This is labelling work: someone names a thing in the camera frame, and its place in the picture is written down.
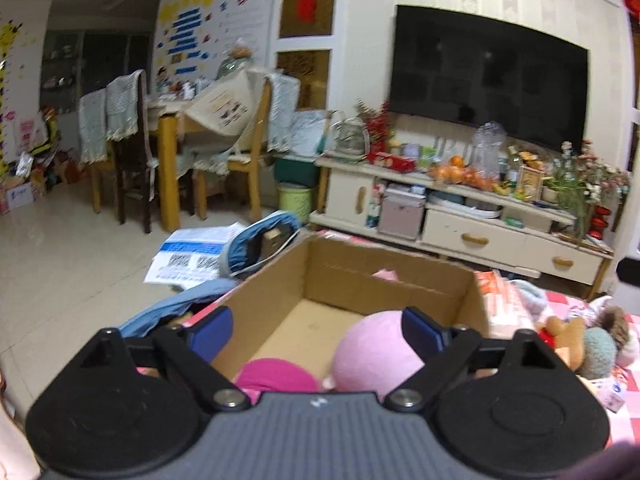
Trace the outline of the pink round plush toy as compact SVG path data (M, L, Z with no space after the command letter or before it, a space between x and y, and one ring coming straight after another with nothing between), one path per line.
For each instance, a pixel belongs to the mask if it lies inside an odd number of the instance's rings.
M338 343L323 377L323 391L374 391L380 400L423 366L401 329L402 313L361 315Z

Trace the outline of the magenta purple knitted hat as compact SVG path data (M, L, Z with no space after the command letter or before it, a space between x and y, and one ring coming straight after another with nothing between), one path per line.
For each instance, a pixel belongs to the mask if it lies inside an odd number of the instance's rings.
M256 404L265 392L317 393L318 380L308 370L290 361L265 358L246 363L234 384Z

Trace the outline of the brown bear plush red shirt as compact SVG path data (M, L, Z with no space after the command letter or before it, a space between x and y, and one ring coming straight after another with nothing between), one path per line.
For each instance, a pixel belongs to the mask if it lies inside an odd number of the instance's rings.
M582 318L565 321L555 315L543 323L537 322L538 336L563 360L567 367L576 372L585 359L584 335L586 324Z

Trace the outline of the orange white tissue pack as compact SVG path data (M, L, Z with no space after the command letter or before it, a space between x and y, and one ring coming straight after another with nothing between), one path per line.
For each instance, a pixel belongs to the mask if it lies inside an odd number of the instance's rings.
M483 296L490 338L511 339L517 330L535 328L518 289L498 271L476 271L475 278Z

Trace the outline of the blue white newspaper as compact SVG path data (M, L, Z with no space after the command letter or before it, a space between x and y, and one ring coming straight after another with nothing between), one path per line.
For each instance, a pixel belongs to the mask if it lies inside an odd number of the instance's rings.
M230 226L180 229L168 236L153 257L145 284L189 289L219 276L219 259L224 245L245 228Z

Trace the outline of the grey storage box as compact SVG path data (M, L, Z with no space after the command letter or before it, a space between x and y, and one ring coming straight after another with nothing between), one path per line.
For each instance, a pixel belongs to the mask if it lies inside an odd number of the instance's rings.
M388 188L382 199L378 232L416 240L425 212L425 196Z

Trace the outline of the blue fluffy headband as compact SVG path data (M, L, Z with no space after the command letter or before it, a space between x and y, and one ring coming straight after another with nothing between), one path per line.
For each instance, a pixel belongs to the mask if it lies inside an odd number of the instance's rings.
M584 333L584 359L577 374L588 380L611 375L616 360L614 339L601 327L591 327Z

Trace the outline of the white fluffy headband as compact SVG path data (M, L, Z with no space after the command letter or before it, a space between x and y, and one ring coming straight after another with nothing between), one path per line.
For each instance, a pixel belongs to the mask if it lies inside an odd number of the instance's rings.
M612 303L611 296L601 296L590 302L589 307L596 314L594 325L596 325L597 317L600 311L607 306L616 306L616 304ZM616 365L623 368L629 368L632 364L634 364L634 362L639 359L639 335L638 332L631 327L630 317L626 312L625 318L629 325L630 338L628 344L626 344L626 346L622 350L617 351Z

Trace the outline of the green trash bin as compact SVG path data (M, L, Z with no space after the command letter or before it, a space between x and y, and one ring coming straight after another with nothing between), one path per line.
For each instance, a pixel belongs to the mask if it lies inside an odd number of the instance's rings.
M309 220L312 206L312 189L306 186L281 182L278 184L279 209L292 212L303 224Z

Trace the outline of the red snack box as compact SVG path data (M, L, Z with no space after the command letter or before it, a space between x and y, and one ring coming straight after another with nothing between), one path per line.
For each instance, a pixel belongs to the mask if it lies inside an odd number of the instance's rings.
M394 155L385 152L371 152L367 156L368 162L373 166L378 166L400 174L408 174L416 170L416 162L408 157Z

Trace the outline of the red lantern ornament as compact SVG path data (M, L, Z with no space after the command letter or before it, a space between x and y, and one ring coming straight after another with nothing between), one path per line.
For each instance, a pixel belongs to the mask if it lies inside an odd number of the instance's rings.
M603 240L604 231L608 227L608 217L612 214L605 206L594 206L587 234L595 240Z

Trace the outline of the wooden dining chair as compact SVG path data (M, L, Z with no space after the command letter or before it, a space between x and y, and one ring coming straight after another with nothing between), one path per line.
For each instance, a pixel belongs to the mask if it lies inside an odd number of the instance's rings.
M246 68L253 79L256 110L240 136L214 137L192 148L196 211L207 216L206 174L225 178L232 172L246 175L250 218L262 218L260 172L267 156L286 153L293 146L293 118L297 108L300 81L280 70Z

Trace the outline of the canvas tote bag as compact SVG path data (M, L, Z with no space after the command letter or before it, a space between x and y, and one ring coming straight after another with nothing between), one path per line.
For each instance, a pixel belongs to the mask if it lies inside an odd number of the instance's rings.
M186 118L220 136L240 136L256 110L253 79L245 68L210 84L183 110Z

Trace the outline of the wooden picture frame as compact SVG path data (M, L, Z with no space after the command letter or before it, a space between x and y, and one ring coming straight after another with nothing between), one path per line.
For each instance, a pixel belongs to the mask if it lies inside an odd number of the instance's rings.
M544 186L544 173L540 170L521 166L516 181L516 195L526 202L536 202L541 198Z

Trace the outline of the wall poster with blue strips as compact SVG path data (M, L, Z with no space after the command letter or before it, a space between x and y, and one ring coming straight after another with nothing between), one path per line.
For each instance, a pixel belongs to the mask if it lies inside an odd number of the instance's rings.
M259 65L268 60L273 0L160 0L151 67L151 91L213 80L236 42Z

